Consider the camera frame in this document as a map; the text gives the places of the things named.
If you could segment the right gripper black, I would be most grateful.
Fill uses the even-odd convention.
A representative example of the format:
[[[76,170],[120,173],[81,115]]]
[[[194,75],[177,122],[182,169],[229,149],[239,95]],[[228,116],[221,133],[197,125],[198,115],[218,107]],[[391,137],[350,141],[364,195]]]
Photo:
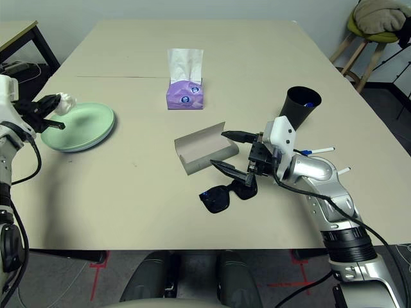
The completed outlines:
[[[219,160],[210,160],[210,163],[224,175],[239,181],[241,184],[252,187],[255,180],[254,175],[274,176],[279,168],[279,148],[274,146],[271,150],[261,141],[258,141],[259,134],[244,131],[228,130],[221,133],[221,136],[234,142],[250,143],[252,147],[249,153],[248,172],[240,171],[233,165]]]

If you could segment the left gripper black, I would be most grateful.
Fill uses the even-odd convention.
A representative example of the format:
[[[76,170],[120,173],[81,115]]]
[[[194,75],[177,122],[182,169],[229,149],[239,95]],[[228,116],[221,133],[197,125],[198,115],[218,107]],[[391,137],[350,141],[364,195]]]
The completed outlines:
[[[54,111],[59,106],[61,95],[47,95],[38,101],[18,101],[14,103],[17,113],[23,121],[29,124],[35,132],[43,132],[52,127],[63,130],[66,126],[62,122],[44,119],[47,110]]]

